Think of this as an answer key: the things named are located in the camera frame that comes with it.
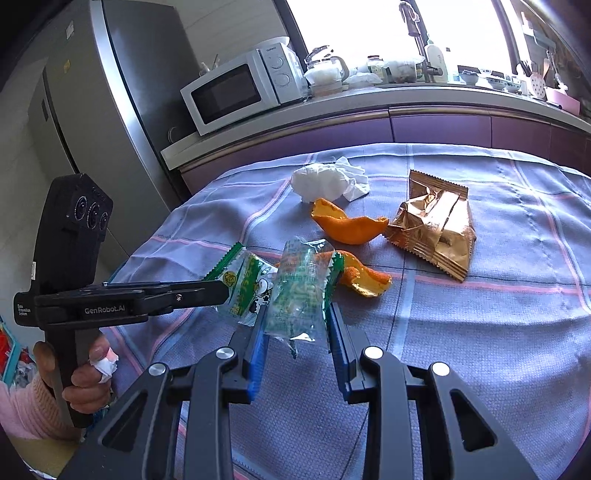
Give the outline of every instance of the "countertop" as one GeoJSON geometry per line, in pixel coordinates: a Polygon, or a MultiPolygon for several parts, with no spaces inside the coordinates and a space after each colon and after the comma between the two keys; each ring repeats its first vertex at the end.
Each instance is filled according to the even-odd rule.
{"type": "Polygon", "coordinates": [[[309,99],[306,102],[270,110],[205,137],[194,133],[162,150],[162,155],[166,165],[172,170],[228,145],[288,125],[355,111],[410,105],[481,106],[509,109],[530,113],[548,121],[562,122],[591,134],[591,124],[579,117],[544,102],[520,95],[465,85],[369,87],[309,99]]]}

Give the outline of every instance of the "camera lens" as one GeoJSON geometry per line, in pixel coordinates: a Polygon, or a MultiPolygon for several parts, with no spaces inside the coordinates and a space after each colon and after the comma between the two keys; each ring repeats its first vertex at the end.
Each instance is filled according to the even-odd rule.
{"type": "Polygon", "coordinates": [[[93,229],[96,226],[97,217],[99,216],[99,204],[93,203],[88,210],[88,228],[93,229]]]}
{"type": "Polygon", "coordinates": [[[108,219],[109,219],[109,216],[107,215],[107,212],[103,212],[103,214],[100,216],[100,222],[99,222],[99,228],[101,230],[104,230],[106,228],[108,219]]]}
{"type": "Polygon", "coordinates": [[[86,201],[86,197],[80,197],[78,199],[76,202],[76,208],[74,208],[74,217],[76,217],[76,220],[82,220],[84,218],[87,205],[88,202],[86,201]]]}

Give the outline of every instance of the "bowl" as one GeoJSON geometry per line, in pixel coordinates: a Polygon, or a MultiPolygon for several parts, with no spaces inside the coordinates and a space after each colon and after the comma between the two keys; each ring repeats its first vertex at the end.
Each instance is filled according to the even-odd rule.
{"type": "Polygon", "coordinates": [[[514,82],[510,82],[510,81],[506,81],[505,83],[507,86],[507,92],[509,92],[509,93],[517,93],[517,92],[519,92],[519,89],[521,88],[520,83],[514,83],[514,82]]]}
{"type": "Polygon", "coordinates": [[[569,97],[566,93],[561,90],[546,87],[546,97],[548,101],[559,104],[562,110],[573,115],[578,115],[581,111],[581,104],[578,100],[569,97]]]}
{"type": "Polygon", "coordinates": [[[283,43],[285,46],[288,46],[289,42],[290,42],[289,37],[275,37],[275,38],[270,38],[269,40],[264,40],[260,43],[257,43],[255,45],[255,48],[258,48],[260,50],[262,48],[270,47],[271,45],[274,45],[276,43],[283,43]]]}
{"type": "Polygon", "coordinates": [[[506,81],[501,78],[487,77],[486,81],[495,90],[503,90],[507,86],[506,81]]]}
{"type": "Polygon", "coordinates": [[[460,77],[462,78],[462,80],[464,80],[464,82],[466,82],[467,85],[475,85],[476,82],[478,82],[478,79],[480,78],[478,74],[474,72],[461,73],[460,77]]]}

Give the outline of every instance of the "pink container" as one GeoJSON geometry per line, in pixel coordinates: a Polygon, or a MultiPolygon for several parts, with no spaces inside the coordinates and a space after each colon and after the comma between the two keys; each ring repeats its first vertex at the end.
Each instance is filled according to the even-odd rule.
{"type": "Polygon", "coordinates": [[[569,97],[565,93],[555,88],[546,87],[546,98],[549,102],[554,102],[562,106],[562,110],[573,115],[578,115],[581,111],[581,104],[578,100],[569,97]]]}

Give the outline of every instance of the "snack wrapper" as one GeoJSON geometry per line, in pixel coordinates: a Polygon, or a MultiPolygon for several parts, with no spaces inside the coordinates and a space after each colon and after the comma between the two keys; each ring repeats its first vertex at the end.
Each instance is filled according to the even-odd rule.
{"type": "Polygon", "coordinates": [[[237,242],[209,272],[204,280],[221,280],[230,290],[219,313],[228,314],[237,323],[253,326],[262,305],[269,303],[277,268],[249,252],[237,242]]]}
{"type": "Polygon", "coordinates": [[[408,189],[384,237],[464,281],[476,241],[468,189],[415,170],[408,189]]]}

